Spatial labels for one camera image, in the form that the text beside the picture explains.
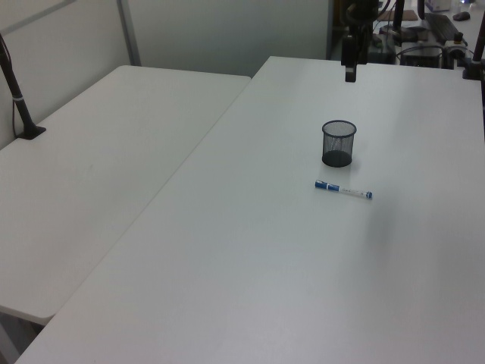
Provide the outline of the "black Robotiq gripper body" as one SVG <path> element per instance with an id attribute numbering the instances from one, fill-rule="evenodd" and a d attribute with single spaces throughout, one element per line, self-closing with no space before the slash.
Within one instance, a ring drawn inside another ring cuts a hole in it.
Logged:
<path id="1" fill-rule="evenodd" d="M 346 23 L 351 28 L 369 27 L 377 19 L 378 0 L 353 0 L 346 6 Z"/>

